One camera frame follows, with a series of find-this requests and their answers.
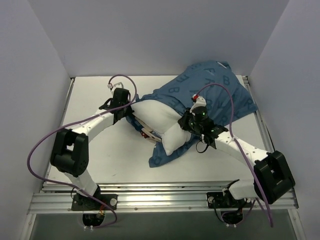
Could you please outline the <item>blue patterned pillowcase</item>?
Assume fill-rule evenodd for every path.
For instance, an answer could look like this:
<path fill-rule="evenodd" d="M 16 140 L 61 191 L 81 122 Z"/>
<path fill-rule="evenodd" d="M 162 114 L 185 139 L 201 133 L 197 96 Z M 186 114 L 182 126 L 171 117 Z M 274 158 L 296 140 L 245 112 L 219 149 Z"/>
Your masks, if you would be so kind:
<path fill-rule="evenodd" d="M 171 107 L 182 117 L 186 108 L 193 105 L 192 96 L 195 94 L 204 97 L 209 118 L 215 124 L 222 126 L 227 126 L 230 122 L 239 120 L 258 109 L 229 64 L 215 60 L 188 66 L 173 80 L 153 90 L 152 93 L 138 97 L 136 103 L 156 100 Z M 142 126 L 134 120 L 134 116 L 128 116 L 126 120 L 137 131 L 142 131 Z M 156 142 L 148 164 L 151 168 L 168 164 L 186 153 L 199 140 L 199 137 L 191 134 L 191 139 L 169 156 L 166 155 L 163 145 Z"/>

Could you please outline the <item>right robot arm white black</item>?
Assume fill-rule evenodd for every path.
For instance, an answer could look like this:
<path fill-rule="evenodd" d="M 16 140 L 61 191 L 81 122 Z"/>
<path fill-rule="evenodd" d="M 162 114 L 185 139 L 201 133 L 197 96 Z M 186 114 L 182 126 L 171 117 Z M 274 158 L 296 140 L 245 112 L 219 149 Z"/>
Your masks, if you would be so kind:
<path fill-rule="evenodd" d="M 225 205 L 232 207 L 242 199 L 253 198 L 271 205 L 296 185 L 280 151 L 268 152 L 233 136 L 226 127 L 209 118 L 205 106 L 187 108 L 178 124 L 199 137 L 206 147 L 229 154 L 251 171 L 253 180 L 234 180 L 227 185 L 222 193 Z"/>

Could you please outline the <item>white pillow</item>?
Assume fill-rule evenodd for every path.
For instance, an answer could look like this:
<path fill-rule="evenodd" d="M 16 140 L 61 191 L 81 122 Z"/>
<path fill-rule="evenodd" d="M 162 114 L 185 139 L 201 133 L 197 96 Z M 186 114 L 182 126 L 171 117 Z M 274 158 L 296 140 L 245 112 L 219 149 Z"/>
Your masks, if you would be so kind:
<path fill-rule="evenodd" d="M 167 156 L 191 139 L 191 133 L 178 124 L 181 116 L 168 105 L 149 99 L 135 102 L 131 108 L 133 119 L 142 126 L 142 133 L 161 143 Z"/>

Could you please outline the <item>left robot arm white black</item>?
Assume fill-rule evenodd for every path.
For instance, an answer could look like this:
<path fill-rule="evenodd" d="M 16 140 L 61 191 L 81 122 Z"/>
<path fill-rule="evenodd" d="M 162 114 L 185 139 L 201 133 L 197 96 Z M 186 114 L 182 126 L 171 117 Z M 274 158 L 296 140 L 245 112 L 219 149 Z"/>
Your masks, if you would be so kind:
<path fill-rule="evenodd" d="M 84 196 L 83 204 L 90 210 L 100 206 L 98 185 L 93 181 L 87 167 L 89 165 L 89 143 L 106 128 L 133 113 L 130 91 L 115 88 L 109 98 L 84 122 L 65 127 L 56 133 L 50 164 L 71 181 L 77 192 Z"/>

